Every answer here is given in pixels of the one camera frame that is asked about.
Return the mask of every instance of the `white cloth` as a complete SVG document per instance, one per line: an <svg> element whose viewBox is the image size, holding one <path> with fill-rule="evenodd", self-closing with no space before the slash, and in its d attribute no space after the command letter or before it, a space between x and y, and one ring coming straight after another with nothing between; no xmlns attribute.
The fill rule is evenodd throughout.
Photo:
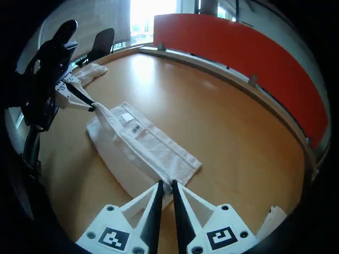
<svg viewBox="0 0 339 254"><path fill-rule="evenodd" d="M108 69L97 63L90 63L80 70L73 73L74 77L77 77L81 81L82 87L87 87L94 78L104 75Z"/></svg>
<svg viewBox="0 0 339 254"><path fill-rule="evenodd" d="M87 131L97 151L122 187L133 198L155 182L164 182L163 208L172 200L170 184L183 185L201 163L141 113L124 102L110 111L95 103L97 115Z"/></svg>

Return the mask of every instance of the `wall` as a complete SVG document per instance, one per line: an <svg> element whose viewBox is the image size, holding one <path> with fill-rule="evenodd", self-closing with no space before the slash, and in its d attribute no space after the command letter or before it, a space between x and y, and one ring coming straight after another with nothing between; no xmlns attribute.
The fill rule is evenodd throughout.
<svg viewBox="0 0 339 254"><path fill-rule="evenodd" d="M296 119L315 149L328 125L324 104L298 61L262 33L226 19L198 14L159 15L154 44L222 63L249 77L276 98Z"/></svg>
<svg viewBox="0 0 339 254"><path fill-rule="evenodd" d="M266 35L283 47L295 58L295 60L297 60L312 80L319 92L328 117L326 132L319 143L319 146L316 148L316 153L321 154L330 140L331 116L325 83L312 52L290 25L286 24L286 22L272 11L253 1L246 2L244 0L239 0L239 21L242 24L245 22L252 25L251 27L253 29Z"/></svg>

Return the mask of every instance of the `red panel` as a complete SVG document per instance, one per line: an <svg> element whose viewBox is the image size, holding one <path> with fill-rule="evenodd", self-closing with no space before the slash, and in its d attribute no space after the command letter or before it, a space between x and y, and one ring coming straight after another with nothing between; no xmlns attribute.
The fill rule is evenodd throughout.
<svg viewBox="0 0 339 254"><path fill-rule="evenodd" d="M320 142L327 117L313 82L301 65L281 46L247 26L198 14L169 14L154 18L154 44L189 52L258 76L258 84L270 92L294 116L312 147Z"/></svg>

